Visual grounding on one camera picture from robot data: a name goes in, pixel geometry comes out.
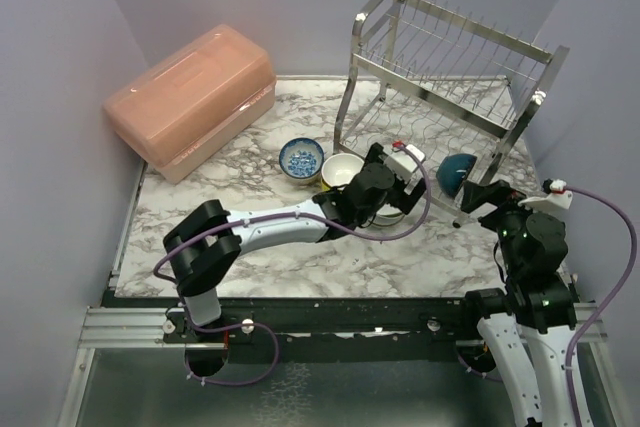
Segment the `dark teal beige bowl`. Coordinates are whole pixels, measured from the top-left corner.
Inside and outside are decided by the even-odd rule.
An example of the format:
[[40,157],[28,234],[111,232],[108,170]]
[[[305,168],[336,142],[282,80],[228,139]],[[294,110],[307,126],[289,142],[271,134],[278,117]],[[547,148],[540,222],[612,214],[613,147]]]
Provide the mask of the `dark teal beige bowl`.
[[446,196],[455,198],[476,162],[477,157],[467,153],[457,153],[445,157],[436,171],[436,180],[440,190]]

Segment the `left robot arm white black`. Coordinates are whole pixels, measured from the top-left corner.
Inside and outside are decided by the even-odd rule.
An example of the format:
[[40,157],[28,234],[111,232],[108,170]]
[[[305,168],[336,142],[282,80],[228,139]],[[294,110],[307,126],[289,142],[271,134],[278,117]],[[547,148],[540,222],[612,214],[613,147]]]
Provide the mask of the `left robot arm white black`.
[[383,241],[364,231],[384,206],[409,214],[430,200],[430,182],[417,147],[396,142],[390,153],[370,147],[362,168],[341,187],[332,187],[293,206],[231,211],[217,199],[202,203],[163,239],[170,265],[167,281],[176,287],[188,317],[186,329],[206,342],[220,332],[222,308],[217,287],[234,262],[251,252],[294,243],[322,243],[345,236]]

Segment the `stainless steel dish rack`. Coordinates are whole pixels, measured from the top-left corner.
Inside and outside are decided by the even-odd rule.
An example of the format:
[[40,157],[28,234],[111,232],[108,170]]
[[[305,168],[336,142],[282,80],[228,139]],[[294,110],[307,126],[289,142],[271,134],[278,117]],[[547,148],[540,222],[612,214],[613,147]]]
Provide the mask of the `stainless steel dish rack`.
[[401,140],[425,154],[431,172],[470,154],[472,182],[532,192],[523,135],[568,54],[433,0],[368,0],[352,24],[333,149],[364,155]]

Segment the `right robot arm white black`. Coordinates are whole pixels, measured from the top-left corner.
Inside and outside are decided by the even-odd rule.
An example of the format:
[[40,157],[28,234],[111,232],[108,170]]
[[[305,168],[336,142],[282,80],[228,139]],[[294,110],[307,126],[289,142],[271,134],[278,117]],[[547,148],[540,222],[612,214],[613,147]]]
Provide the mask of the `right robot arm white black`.
[[566,376],[577,319],[571,292],[558,273],[568,253],[562,221],[499,180],[463,184],[461,209],[490,204],[479,223],[497,236],[503,291],[472,291],[459,314],[461,330],[482,338],[506,388],[519,426],[575,426],[584,404],[573,403]]

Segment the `white orange bowl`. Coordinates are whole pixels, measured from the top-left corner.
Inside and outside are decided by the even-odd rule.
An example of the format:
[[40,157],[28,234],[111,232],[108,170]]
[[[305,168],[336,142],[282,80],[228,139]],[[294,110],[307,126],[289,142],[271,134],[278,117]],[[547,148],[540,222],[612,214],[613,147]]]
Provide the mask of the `white orange bowl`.
[[338,153],[327,158],[321,169],[322,190],[348,185],[363,165],[364,160],[351,153]]

